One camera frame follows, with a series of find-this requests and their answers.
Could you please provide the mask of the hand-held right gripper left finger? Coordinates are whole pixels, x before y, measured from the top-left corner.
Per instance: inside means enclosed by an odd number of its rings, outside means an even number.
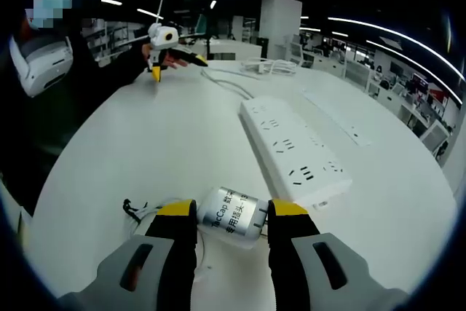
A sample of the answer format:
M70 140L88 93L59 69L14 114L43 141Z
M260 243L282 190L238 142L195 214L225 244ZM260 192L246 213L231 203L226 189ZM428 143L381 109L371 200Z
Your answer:
M190 310L197 266L195 200L159 209L145 235L109 254L95 279L61 296L64 310Z

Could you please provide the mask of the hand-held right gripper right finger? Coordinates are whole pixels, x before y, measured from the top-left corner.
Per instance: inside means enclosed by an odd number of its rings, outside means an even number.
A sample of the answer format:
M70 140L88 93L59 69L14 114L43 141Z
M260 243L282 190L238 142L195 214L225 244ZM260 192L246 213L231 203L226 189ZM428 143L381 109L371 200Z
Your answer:
M269 201L268 244L277 310L396 310L408 298L375 281L362 256L296 203Z

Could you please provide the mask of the person's left hand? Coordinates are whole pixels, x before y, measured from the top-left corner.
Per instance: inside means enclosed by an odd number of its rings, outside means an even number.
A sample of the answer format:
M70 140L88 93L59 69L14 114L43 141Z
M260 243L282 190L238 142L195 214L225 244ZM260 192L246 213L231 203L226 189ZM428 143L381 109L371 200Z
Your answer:
M144 60L147 62L148 68L152 69L152 63L154 57L157 58L157 62L160 65L161 70L165 70L169 67L177 69L180 67L187 67L188 63L185 60L174 58L167 50L155 51L151 44L143 44L141 48Z

